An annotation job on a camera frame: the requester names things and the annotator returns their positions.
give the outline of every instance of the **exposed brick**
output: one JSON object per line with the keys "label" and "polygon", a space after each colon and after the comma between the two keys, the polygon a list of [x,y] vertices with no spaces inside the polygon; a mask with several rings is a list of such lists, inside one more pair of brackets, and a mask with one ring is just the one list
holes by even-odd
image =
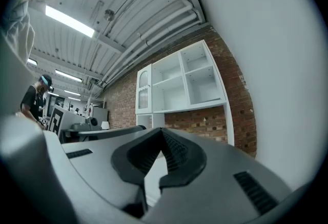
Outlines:
{"label": "exposed brick", "polygon": [[[256,155],[256,125],[252,101],[242,71],[232,53],[213,27],[208,26],[176,40],[142,61],[108,88],[106,97],[112,129],[134,126],[137,72],[167,55],[204,39],[216,61],[230,102],[235,133],[235,147]],[[197,134],[208,139],[227,142],[223,106],[165,114],[165,127]]]}

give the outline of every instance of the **lamp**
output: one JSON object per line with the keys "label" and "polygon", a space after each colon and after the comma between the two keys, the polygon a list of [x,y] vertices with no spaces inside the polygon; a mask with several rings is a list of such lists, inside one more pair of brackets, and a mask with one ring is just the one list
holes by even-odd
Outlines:
{"label": "lamp", "polygon": [[107,129],[109,129],[109,123],[108,123],[108,121],[103,121],[103,122],[101,122],[101,128],[102,128],[103,130],[107,130]]}

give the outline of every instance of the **glass cabinet door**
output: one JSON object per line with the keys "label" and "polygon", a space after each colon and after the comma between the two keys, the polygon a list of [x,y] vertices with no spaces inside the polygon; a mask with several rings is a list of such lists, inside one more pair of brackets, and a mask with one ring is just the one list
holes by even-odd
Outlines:
{"label": "glass cabinet door", "polygon": [[137,75],[136,114],[152,112],[151,65],[143,68]]}

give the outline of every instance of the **fluorescent light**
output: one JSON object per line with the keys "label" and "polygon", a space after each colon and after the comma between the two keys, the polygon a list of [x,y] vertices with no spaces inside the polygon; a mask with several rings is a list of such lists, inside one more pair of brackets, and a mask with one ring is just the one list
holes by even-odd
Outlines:
{"label": "fluorescent light", "polygon": [[92,37],[94,30],[88,26],[86,26],[85,24],[80,23],[79,21],[73,19],[72,17],[57,11],[56,9],[53,9],[51,7],[49,7],[48,5],[46,5],[46,16],[49,16],[61,23],[63,23],[64,25],[67,25],[83,34],[85,34],[88,37]]}
{"label": "fluorescent light", "polygon": [[33,64],[35,66],[37,66],[37,62],[32,60],[32,59],[27,59],[27,62],[30,63],[30,64]]}
{"label": "fluorescent light", "polygon": [[62,76],[65,76],[65,77],[68,77],[68,78],[70,78],[70,79],[73,79],[73,80],[75,80],[75,81],[79,81],[80,83],[82,82],[82,79],[77,78],[77,77],[75,77],[75,76],[72,76],[72,75],[69,75],[69,74],[65,74],[65,73],[60,72],[60,71],[58,71],[58,70],[55,70],[55,72],[56,72],[57,74],[62,75]]}
{"label": "fluorescent light", "polygon": [[59,96],[59,95],[54,94],[54,93],[51,93],[51,92],[48,92],[48,94],[50,94],[50,95],[54,95],[54,96]]}
{"label": "fluorescent light", "polygon": [[78,95],[78,96],[81,96],[80,94],[78,93],[74,93],[74,92],[70,92],[70,91],[67,91],[67,90],[64,90],[66,93],[70,93],[70,94],[73,94],[73,95]]}
{"label": "fluorescent light", "polygon": [[76,99],[76,98],[72,98],[72,97],[69,97],[69,99],[73,99],[73,100],[76,100],[76,101],[80,101],[80,99]]}

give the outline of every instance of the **open shelf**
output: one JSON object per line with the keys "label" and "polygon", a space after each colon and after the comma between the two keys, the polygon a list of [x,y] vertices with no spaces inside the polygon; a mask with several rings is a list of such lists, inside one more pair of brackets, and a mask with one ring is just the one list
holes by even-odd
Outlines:
{"label": "open shelf", "polygon": [[182,76],[153,85],[153,112],[187,108]]}
{"label": "open shelf", "polygon": [[214,72],[210,66],[185,74],[191,105],[221,100],[222,87]]}
{"label": "open shelf", "polygon": [[181,50],[180,53],[185,73],[209,66],[212,63],[202,43],[196,43],[192,47]]}
{"label": "open shelf", "polygon": [[177,53],[171,54],[152,66],[152,82],[157,84],[181,75],[181,66]]}

